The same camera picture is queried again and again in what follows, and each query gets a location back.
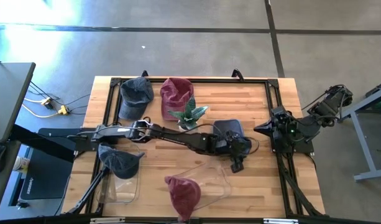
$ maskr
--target cup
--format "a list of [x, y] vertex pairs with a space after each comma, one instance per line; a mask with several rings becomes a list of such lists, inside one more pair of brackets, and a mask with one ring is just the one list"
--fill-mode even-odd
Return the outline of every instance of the cup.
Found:
[[30, 163], [30, 159], [17, 156], [15, 164], [14, 164], [14, 168], [12, 170], [21, 172], [21, 173], [26, 173], [27, 168], [29, 168], [29, 163]]

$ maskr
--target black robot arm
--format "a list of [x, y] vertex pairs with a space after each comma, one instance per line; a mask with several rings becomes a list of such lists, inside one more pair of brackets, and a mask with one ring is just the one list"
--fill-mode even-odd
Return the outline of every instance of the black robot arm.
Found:
[[243, 159], [248, 152], [241, 140], [233, 132], [228, 131], [222, 136], [210, 133], [187, 133], [161, 127], [146, 120], [133, 122], [131, 127], [104, 126], [96, 127], [91, 141], [117, 144], [118, 140], [126, 138], [135, 143], [146, 143], [152, 139], [162, 139], [187, 146], [190, 150], [207, 156], [230, 156], [233, 173], [244, 169]]
[[295, 147], [298, 152], [313, 152], [310, 141], [319, 134], [320, 128], [334, 126], [339, 119], [338, 112], [341, 117], [342, 107], [352, 103], [353, 94], [344, 85], [332, 86], [324, 94], [324, 100], [308, 110], [308, 116], [294, 118], [291, 111], [278, 106], [272, 110], [270, 119], [254, 131], [271, 136], [277, 152], [293, 152]]

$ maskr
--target potted plant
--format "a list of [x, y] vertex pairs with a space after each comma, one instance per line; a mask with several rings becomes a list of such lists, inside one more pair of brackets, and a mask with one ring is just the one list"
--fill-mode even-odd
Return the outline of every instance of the potted plant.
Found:
[[195, 96], [191, 96], [186, 103], [185, 112], [183, 111], [168, 111], [170, 115], [179, 119], [179, 130], [187, 131], [197, 126], [197, 121], [205, 114], [208, 106], [196, 107]]

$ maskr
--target gray metal stand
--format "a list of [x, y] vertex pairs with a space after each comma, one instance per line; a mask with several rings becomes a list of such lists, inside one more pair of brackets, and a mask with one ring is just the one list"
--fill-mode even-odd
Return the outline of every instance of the gray metal stand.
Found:
[[355, 175], [354, 176], [355, 181], [381, 177], [381, 169], [377, 170], [377, 168], [375, 167], [374, 161], [370, 153], [369, 146], [366, 141], [366, 136], [363, 133], [363, 130], [358, 118], [359, 113], [376, 113], [376, 111], [374, 110], [366, 110], [366, 109], [370, 108], [371, 106], [375, 105], [376, 103], [380, 101], [381, 101], [381, 90], [370, 95], [366, 99], [362, 100], [360, 103], [355, 104], [352, 108], [349, 108], [348, 110], [346, 110], [342, 115], [341, 121], [349, 117], [352, 119], [354, 127], [356, 129], [357, 137], [359, 138], [360, 144], [363, 148], [365, 159], [367, 160], [367, 163], [370, 169], [369, 172], [364, 172], [359, 175]]

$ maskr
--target yellow plug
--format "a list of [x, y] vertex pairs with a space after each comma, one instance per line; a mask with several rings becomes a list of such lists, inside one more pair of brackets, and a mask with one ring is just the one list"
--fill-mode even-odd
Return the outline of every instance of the yellow plug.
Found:
[[68, 110], [65, 105], [60, 106], [60, 110], [58, 111], [58, 114], [60, 115], [68, 115]]
[[46, 99], [41, 100], [41, 105], [45, 106], [45, 104], [50, 103], [50, 102], [51, 102], [51, 97], [47, 97]]

